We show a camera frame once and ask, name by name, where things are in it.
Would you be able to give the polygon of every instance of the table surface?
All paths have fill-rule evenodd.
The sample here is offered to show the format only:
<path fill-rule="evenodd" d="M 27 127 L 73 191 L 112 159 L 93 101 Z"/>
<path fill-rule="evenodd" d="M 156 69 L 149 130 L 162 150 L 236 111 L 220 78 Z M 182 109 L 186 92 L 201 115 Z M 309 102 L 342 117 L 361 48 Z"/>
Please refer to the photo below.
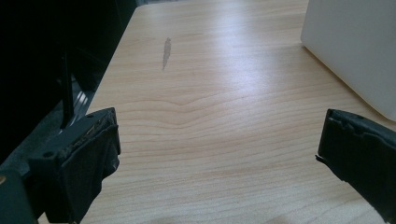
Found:
<path fill-rule="evenodd" d="M 82 223 L 383 223 L 315 155 L 328 108 L 396 124 L 304 48 L 307 4 L 139 7 L 89 111 L 116 108 L 120 168 Z"/>

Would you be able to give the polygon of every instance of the light wood tabletop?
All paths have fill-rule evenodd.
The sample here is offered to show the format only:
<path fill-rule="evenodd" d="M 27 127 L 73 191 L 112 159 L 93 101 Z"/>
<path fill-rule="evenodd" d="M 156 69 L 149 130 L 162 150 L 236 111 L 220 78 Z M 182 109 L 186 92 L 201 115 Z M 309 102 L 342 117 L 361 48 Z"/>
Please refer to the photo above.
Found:
<path fill-rule="evenodd" d="M 315 155 L 328 108 L 396 123 L 302 45 L 307 4 L 139 7 L 89 111 L 116 108 L 120 167 L 82 223 L 383 223 Z"/>

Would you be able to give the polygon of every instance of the screw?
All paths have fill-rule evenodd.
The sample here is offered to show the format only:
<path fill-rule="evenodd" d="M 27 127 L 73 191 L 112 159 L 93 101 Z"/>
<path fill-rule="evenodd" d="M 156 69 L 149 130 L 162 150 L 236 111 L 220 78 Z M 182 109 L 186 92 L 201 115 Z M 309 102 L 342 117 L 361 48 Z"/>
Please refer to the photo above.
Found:
<path fill-rule="evenodd" d="M 0 185 L 2 185 L 4 182 L 6 182 L 6 176 L 5 175 L 0 175 Z"/>

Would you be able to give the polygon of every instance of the dark mark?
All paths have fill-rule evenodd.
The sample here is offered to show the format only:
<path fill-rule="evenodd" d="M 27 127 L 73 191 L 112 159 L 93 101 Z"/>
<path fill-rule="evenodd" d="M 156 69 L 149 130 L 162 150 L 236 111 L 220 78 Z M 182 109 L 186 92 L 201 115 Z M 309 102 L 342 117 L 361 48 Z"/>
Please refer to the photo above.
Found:
<path fill-rule="evenodd" d="M 171 56 L 171 38 L 167 38 L 165 41 L 165 47 L 163 50 L 163 71 L 165 70 L 165 66 L 168 63 L 169 56 Z"/>

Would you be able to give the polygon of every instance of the white object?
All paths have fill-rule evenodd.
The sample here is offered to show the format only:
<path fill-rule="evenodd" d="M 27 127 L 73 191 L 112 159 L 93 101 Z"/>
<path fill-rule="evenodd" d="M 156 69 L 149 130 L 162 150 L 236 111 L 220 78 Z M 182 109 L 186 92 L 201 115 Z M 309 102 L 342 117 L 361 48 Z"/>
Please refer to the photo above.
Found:
<path fill-rule="evenodd" d="M 396 120 L 395 0 L 310 0 L 301 39 L 363 100 Z"/>

